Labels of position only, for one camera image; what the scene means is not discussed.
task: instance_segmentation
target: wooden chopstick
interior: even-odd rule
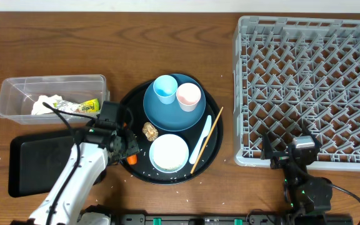
[[[223,110],[223,107],[220,109],[219,113],[217,114],[216,119],[215,119],[215,121],[213,122],[212,128],[211,128],[209,134],[207,135],[207,138],[206,138],[206,140],[205,140],[205,143],[202,145],[202,149],[201,149],[201,151],[200,151],[199,154],[198,154],[197,161],[195,162],[194,166],[193,166],[192,169],[191,169],[191,174],[193,174],[195,168],[197,167],[199,158],[201,158],[201,156],[203,155],[203,152],[204,152],[204,150],[205,150],[206,144],[208,143],[209,138],[211,137],[211,134],[212,134],[213,130],[214,130],[215,127],[216,127],[216,123],[218,122],[218,119],[219,119],[219,117],[220,117],[220,114],[222,114],[222,110]]]

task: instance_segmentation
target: snack wrapper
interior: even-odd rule
[[[99,111],[98,99],[92,99],[81,104],[65,100],[58,100],[54,103],[54,108],[67,113],[95,113]]]

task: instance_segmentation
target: pink cup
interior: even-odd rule
[[[178,87],[176,92],[177,101],[183,111],[191,112],[201,99],[201,90],[192,83],[185,83]]]

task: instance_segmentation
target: orange part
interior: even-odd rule
[[[134,165],[137,163],[137,155],[132,155],[127,157],[127,162],[129,163],[129,165]]]

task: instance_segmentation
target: round black tray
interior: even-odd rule
[[[219,118],[216,127],[212,132],[211,138],[207,143],[207,147],[198,162],[197,168],[194,174],[190,174],[191,165],[189,162],[178,172],[174,173],[163,173],[154,168],[149,160],[149,148],[152,142],[148,141],[146,136],[143,134],[143,126],[145,122],[149,122],[144,112],[143,99],[144,94],[148,86],[152,81],[148,81],[136,88],[134,88],[127,96],[125,96],[121,103],[129,107],[133,113],[134,121],[131,130],[137,136],[137,143],[141,152],[137,154],[137,163],[135,165],[129,165],[126,160],[122,160],[121,164],[127,169],[133,176],[153,184],[179,184],[186,182],[196,176],[200,175],[208,166],[213,162],[214,158],[219,152],[222,138],[223,138],[223,122]],[[189,155],[195,148],[198,139],[202,133],[203,127],[206,122],[208,115],[212,116],[212,121],[215,120],[219,113],[219,108],[212,96],[204,90],[206,97],[206,108],[202,118],[192,127],[185,131],[169,132],[157,128],[159,135],[163,134],[175,134],[182,137],[188,145]]]

